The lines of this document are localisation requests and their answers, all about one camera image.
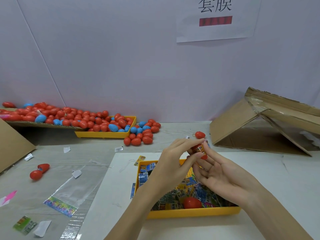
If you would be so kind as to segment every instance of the person's right hand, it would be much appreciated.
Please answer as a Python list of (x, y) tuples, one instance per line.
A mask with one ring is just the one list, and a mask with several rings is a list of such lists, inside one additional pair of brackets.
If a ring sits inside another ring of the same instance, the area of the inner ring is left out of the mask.
[(213, 192), (244, 208), (263, 186), (238, 164), (212, 150), (206, 142), (203, 147), (208, 159), (197, 159), (192, 165), (195, 177)]

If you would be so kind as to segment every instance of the cardboard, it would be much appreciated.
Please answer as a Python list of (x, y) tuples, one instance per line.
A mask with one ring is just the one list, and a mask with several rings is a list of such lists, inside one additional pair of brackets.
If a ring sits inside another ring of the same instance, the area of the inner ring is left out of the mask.
[(0, 173), (36, 147), (0, 119)]
[[(250, 126), (255, 119), (263, 125)], [(320, 109), (251, 87), (210, 124), (217, 146), (311, 156), (317, 149), (299, 131), (320, 134)]]

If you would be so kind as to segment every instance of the white tabletop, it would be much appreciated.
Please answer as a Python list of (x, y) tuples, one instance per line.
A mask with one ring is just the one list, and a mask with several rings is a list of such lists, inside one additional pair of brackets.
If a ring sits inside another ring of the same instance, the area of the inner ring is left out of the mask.
[[(157, 160), (161, 153), (116, 153), (77, 239), (103, 239), (130, 203), (139, 155)], [(225, 152), (223, 156), (252, 173), (314, 238), (320, 239), (320, 153), (314, 157), (264, 152)], [(147, 220), (142, 239), (264, 239), (242, 210), (239, 215)]]

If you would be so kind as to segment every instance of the forearm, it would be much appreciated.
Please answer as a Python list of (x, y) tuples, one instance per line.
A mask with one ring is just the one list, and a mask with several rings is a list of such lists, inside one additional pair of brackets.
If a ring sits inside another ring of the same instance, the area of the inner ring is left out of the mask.
[(139, 187), (131, 203), (104, 240), (135, 240), (138, 238), (152, 206), (157, 201), (147, 185)]
[(265, 188), (244, 208), (266, 240), (312, 240), (310, 235)]

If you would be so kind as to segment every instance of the yellow plastic tray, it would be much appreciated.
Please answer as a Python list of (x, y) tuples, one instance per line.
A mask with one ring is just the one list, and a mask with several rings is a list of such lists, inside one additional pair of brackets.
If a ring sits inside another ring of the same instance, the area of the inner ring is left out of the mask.
[[(136, 116), (125, 116), (126, 118), (133, 119), (133, 123), (130, 126), (130, 129), (136, 125), (137, 117)], [(95, 131), (75, 131), (77, 137), (95, 137), (95, 138), (126, 138), (130, 135), (130, 130), (128, 132), (95, 132)]]
[[(180, 165), (186, 159), (180, 159)], [(139, 188), (139, 173), (142, 165), (149, 165), (158, 161), (140, 161), (138, 165), (136, 187), (134, 193)], [(150, 211), (147, 219), (160, 219), (160, 218), (178, 218), (178, 217), (198, 217), (198, 216), (220, 216), (220, 215), (234, 215), (239, 214), (241, 208), (239, 206), (232, 207), (214, 207), (214, 208), (200, 208), (200, 209), (180, 209), (180, 210), (152, 210)]]

